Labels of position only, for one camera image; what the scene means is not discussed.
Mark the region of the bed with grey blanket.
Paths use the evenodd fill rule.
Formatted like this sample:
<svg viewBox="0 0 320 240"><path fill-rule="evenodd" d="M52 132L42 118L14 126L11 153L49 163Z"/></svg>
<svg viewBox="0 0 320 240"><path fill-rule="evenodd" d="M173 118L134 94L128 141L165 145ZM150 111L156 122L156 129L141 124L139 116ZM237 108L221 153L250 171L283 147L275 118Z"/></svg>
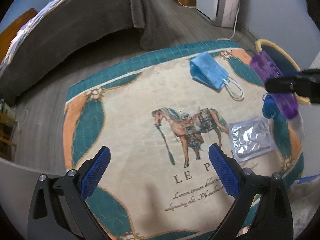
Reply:
<svg viewBox="0 0 320 240"><path fill-rule="evenodd" d="M53 0L19 30L1 62L1 98L14 102L71 53L126 28L155 47L161 25L153 0Z"/></svg>

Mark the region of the wooden headboard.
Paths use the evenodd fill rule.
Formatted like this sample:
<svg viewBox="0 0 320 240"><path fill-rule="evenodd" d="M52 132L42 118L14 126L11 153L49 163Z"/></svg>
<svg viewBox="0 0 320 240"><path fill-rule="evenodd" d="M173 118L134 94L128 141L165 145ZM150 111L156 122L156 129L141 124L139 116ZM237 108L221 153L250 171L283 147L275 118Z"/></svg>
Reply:
<svg viewBox="0 0 320 240"><path fill-rule="evenodd" d="M0 35L0 60L2 61L10 47L11 41L17 35L17 32L28 23L33 17L37 15L37 11L31 8L19 16L12 22Z"/></svg>

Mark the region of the silver foil blister pack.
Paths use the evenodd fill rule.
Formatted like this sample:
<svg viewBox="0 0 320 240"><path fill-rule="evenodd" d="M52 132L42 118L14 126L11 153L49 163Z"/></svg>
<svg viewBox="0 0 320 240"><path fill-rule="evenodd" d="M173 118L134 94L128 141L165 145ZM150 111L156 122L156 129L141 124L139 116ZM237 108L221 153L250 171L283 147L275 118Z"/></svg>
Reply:
<svg viewBox="0 0 320 240"><path fill-rule="evenodd" d="M276 146L264 117L228 125L233 158L241 163L274 151Z"/></svg>

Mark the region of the teal yellow trash bin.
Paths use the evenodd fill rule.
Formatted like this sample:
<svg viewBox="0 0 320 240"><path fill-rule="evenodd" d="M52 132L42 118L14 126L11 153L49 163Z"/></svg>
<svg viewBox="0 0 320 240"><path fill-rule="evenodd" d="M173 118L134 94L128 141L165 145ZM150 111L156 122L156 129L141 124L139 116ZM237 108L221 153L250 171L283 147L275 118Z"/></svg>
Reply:
<svg viewBox="0 0 320 240"><path fill-rule="evenodd" d="M279 71L285 76L301 72L298 64L295 63L293 58L275 43L265 39L258 39L255 42L255 48L257 50L256 55L264 51L274 61L279 68Z"/></svg>

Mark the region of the light blue face mask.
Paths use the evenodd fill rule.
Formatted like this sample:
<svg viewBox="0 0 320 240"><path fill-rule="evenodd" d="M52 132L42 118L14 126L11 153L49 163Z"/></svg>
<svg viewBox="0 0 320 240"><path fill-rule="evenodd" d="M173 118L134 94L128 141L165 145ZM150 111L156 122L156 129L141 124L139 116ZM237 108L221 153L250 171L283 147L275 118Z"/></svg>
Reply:
<svg viewBox="0 0 320 240"><path fill-rule="evenodd" d="M189 66L193 80L216 92L225 88L233 100L244 100L245 95L240 85L208 52L203 52L191 59Z"/></svg>

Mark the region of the wooden bedside stool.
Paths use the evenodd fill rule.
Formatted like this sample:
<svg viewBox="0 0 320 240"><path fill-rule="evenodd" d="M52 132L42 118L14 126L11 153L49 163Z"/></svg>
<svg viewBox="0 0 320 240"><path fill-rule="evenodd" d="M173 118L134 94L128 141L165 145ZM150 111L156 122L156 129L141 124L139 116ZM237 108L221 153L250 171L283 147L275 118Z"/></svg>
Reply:
<svg viewBox="0 0 320 240"><path fill-rule="evenodd" d="M17 145L12 141L17 120L15 111L1 99L1 158L12 161Z"/></svg>

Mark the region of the purple bottle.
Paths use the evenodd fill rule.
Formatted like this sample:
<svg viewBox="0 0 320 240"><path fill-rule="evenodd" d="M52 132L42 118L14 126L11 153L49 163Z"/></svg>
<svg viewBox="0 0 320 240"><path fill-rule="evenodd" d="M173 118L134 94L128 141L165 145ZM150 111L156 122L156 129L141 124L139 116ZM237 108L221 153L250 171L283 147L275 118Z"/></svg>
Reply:
<svg viewBox="0 0 320 240"><path fill-rule="evenodd" d="M263 83L278 112L286 119L295 118L299 112L298 101L293 93L280 92L279 81L284 75L271 57L265 51L258 52L249 66Z"/></svg>

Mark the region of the horse pattern floor mat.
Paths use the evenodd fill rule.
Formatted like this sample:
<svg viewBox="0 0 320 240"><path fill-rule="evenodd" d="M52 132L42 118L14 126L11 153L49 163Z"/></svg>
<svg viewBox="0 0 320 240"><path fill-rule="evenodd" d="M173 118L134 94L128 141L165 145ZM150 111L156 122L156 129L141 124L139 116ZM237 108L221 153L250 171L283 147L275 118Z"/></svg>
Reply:
<svg viewBox="0 0 320 240"><path fill-rule="evenodd" d="M233 100L191 77L208 52L242 88ZM233 155L228 125L262 117L263 83L251 57L230 40L161 49L116 64L67 92L67 169L102 146L111 162L93 195L93 216L112 239L207 239L233 203L209 158L211 144Z"/></svg>

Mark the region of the blue glove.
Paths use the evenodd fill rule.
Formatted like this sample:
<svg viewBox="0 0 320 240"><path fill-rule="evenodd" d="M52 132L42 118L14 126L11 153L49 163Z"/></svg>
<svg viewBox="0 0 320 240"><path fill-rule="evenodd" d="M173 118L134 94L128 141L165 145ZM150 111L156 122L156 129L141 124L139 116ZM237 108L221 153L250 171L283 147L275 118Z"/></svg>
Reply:
<svg viewBox="0 0 320 240"><path fill-rule="evenodd" d="M266 93L263 96L262 114L267 119L276 119L279 116L279 109L272 98L272 96Z"/></svg>

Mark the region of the white air purifier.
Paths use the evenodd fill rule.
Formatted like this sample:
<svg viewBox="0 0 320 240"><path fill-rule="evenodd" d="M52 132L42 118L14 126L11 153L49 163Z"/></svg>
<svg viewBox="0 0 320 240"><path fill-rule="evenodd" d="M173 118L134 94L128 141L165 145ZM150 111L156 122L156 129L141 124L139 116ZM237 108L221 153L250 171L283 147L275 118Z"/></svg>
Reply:
<svg viewBox="0 0 320 240"><path fill-rule="evenodd" d="M233 28L240 0L196 0L196 10L209 24Z"/></svg>

